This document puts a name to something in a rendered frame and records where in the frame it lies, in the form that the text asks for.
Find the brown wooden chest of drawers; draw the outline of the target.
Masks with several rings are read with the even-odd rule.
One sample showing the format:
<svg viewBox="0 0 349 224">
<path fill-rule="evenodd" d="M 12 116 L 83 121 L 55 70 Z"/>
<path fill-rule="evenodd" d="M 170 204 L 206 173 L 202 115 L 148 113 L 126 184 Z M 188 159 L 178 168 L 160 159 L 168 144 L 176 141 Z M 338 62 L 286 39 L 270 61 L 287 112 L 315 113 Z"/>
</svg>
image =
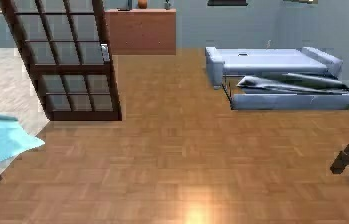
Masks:
<svg viewBox="0 0 349 224">
<path fill-rule="evenodd" d="M 176 10 L 107 10 L 105 19 L 113 55 L 175 55 Z"/>
</svg>

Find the dark brown glass-paned door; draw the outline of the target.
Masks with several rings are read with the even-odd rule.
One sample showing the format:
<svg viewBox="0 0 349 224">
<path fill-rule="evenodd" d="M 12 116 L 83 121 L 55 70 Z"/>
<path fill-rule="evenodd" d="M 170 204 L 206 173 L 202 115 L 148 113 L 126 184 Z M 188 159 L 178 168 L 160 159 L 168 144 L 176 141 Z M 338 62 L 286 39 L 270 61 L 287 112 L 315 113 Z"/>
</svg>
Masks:
<svg viewBox="0 0 349 224">
<path fill-rule="evenodd" d="M 122 119 L 103 0 L 0 0 L 0 8 L 49 120 Z"/>
</svg>

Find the pale blue sofa bed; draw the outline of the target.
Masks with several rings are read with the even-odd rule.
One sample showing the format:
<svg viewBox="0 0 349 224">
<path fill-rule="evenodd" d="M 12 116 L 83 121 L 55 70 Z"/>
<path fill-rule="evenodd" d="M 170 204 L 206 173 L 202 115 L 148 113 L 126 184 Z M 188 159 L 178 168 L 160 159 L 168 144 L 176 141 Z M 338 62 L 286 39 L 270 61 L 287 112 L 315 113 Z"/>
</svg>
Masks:
<svg viewBox="0 0 349 224">
<path fill-rule="evenodd" d="M 319 49 L 207 47 L 205 58 L 212 86 L 224 90 L 233 110 L 349 109 L 343 61 Z"/>
</svg>

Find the light blue cloth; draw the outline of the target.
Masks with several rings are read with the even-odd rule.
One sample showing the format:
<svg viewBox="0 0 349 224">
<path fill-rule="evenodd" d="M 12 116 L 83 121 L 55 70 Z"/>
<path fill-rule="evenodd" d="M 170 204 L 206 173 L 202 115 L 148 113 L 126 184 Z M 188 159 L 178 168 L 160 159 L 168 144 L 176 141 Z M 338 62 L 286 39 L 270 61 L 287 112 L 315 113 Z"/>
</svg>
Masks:
<svg viewBox="0 0 349 224">
<path fill-rule="evenodd" d="M 16 117 L 0 114 L 0 162 L 44 144 L 40 138 L 28 134 Z"/>
</svg>

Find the dark framed wall picture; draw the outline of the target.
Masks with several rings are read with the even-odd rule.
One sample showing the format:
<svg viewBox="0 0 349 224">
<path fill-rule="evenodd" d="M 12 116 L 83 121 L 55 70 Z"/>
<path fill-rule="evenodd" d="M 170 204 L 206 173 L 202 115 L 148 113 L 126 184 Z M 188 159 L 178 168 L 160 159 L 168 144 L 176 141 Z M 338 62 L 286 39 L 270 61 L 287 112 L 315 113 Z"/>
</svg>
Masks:
<svg viewBox="0 0 349 224">
<path fill-rule="evenodd" d="M 247 6 L 247 0 L 208 0 L 207 6 Z"/>
</svg>

